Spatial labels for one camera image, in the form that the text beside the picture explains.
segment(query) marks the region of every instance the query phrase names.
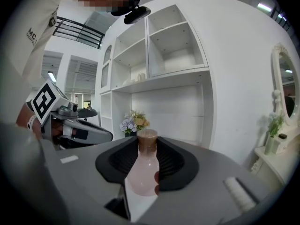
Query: ornate mirror frame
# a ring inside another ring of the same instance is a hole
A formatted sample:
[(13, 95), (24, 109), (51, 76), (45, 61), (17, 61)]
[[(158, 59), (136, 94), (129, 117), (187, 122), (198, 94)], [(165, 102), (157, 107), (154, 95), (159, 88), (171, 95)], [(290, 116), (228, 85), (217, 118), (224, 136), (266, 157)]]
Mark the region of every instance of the ornate mirror frame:
[[(295, 108), (294, 111), (289, 117), (287, 115), (287, 110), (285, 106), (285, 94), (283, 90), (281, 73), (280, 73), (280, 64), (279, 64), (279, 55), (283, 56), (288, 63), (290, 69), (293, 72), (293, 77), (295, 81)], [(299, 88), (299, 74), (297, 74), (297, 70), (294, 67), (294, 64), (291, 60), (291, 57), (288, 54), (287, 49), (281, 44), (277, 44), (272, 50), (272, 61), (273, 61), (273, 73), (275, 78), (276, 90), (274, 91), (274, 95), (276, 97), (276, 113), (279, 115), (283, 113), (285, 115), (285, 124), (292, 127), (298, 126), (298, 120), (300, 117), (300, 88)]]

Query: vase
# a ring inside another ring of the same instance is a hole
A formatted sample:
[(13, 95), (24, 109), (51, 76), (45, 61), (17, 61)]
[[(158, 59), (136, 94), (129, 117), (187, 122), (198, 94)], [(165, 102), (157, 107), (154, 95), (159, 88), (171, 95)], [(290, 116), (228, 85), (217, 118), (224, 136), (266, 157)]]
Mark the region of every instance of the vase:
[(273, 137), (269, 137), (268, 140), (267, 140), (266, 147), (264, 149), (264, 154), (265, 155), (268, 155), (268, 154), (271, 153), (273, 144), (274, 144), (274, 138)]
[(136, 132), (125, 133), (125, 137), (134, 137), (136, 136)]

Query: flower bouquet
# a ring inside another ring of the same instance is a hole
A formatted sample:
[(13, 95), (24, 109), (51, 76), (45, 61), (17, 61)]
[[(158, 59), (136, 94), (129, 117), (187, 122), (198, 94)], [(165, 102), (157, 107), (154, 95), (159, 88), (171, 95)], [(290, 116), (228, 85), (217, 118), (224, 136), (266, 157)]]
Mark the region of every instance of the flower bouquet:
[(125, 114), (123, 122), (120, 124), (120, 129), (125, 133), (125, 136), (135, 136), (137, 131), (149, 126), (150, 123), (145, 118), (143, 112), (130, 111), (130, 114)]

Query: black railing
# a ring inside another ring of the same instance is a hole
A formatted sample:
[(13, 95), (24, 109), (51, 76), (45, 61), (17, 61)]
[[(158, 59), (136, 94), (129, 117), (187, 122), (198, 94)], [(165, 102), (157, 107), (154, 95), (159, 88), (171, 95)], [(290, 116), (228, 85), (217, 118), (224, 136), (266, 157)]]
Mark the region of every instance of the black railing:
[(63, 17), (57, 17), (53, 35), (75, 40), (98, 49), (100, 49), (102, 39), (105, 36), (96, 29)]
[(291, 27), (291, 24), (287, 21), (285, 12), (276, 5), (274, 6), (270, 17), (274, 19), (286, 31), (288, 31)]

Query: white cabinet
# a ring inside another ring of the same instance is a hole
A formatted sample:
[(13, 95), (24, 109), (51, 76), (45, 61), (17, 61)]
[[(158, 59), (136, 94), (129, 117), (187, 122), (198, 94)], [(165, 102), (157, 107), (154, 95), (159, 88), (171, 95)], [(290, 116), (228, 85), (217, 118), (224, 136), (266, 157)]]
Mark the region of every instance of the white cabinet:
[[(209, 147), (213, 96), (203, 90), (212, 92), (210, 70), (192, 24), (176, 5), (129, 26), (115, 38), (110, 58), (102, 68), (101, 123), (114, 139), (124, 137), (120, 124), (133, 108), (146, 112), (159, 135), (194, 145), (203, 140)], [(203, 134), (203, 127), (209, 132)]]

